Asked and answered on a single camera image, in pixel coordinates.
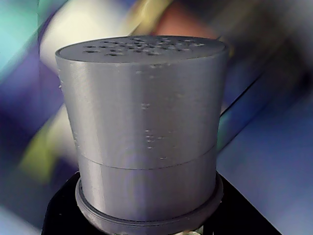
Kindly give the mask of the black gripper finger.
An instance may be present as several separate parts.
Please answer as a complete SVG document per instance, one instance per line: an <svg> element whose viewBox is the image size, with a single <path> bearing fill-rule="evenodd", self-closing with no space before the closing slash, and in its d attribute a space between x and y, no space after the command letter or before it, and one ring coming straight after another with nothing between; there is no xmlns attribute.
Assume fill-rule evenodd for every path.
<svg viewBox="0 0 313 235"><path fill-rule="evenodd" d="M208 202L209 217L204 235L278 235L279 231L223 176L216 172L216 184Z"/></svg>
<svg viewBox="0 0 313 235"><path fill-rule="evenodd" d="M75 188L80 178L76 172L50 200L43 223L44 235L102 235L79 210Z"/></svg>

